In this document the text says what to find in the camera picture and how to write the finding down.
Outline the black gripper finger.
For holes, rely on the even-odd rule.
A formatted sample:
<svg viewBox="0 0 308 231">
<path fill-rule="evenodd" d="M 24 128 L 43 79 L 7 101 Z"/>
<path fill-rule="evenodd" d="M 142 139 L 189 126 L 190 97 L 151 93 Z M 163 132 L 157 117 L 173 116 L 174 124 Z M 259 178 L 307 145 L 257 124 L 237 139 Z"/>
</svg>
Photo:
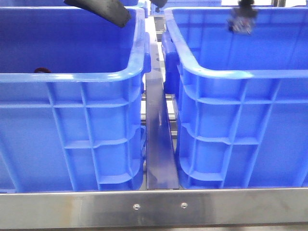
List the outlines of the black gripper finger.
<svg viewBox="0 0 308 231">
<path fill-rule="evenodd" d="M 119 0 L 64 0 L 64 3 L 92 12 L 120 28 L 131 19 L 131 14 Z"/>
</svg>

